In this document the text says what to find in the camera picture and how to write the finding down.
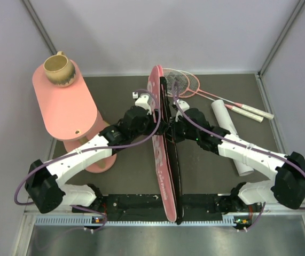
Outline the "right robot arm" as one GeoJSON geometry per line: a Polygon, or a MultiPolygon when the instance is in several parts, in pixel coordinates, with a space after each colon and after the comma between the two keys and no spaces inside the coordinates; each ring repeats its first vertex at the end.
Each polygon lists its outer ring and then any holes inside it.
{"type": "Polygon", "coordinates": [[[240,183],[230,199],[231,206],[243,211],[255,203],[279,204],[293,210],[302,209],[305,199],[305,158],[267,151],[244,141],[219,126],[211,126],[197,108],[174,107],[175,141],[193,140],[205,151],[241,162],[262,173],[267,180],[240,183]]]}

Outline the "pink racket bag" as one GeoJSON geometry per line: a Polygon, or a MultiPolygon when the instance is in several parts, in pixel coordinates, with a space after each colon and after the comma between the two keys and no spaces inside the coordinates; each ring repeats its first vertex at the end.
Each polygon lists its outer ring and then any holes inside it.
{"type": "Polygon", "coordinates": [[[156,98],[155,107],[160,113],[154,114],[168,122],[168,130],[163,135],[152,137],[155,170],[161,193],[161,199],[168,221],[180,225],[183,222],[181,174],[176,144],[170,141],[170,120],[172,119],[167,97],[167,81],[161,65],[156,65],[148,77],[147,90],[156,98]]]}

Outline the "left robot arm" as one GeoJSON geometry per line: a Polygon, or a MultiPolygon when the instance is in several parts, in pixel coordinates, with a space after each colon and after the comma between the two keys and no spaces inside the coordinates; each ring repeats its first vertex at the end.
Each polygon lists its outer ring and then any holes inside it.
{"type": "Polygon", "coordinates": [[[157,134],[160,122],[160,110],[149,112],[143,107],[131,107],[117,124],[106,127],[68,154],[49,162],[40,159],[32,162],[25,182],[26,192],[42,214],[61,205],[98,211],[103,203],[99,189],[94,185],[69,185],[67,181],[86,167],[136,146],[135,139],[141,135],[149,138],[157,134]]]}

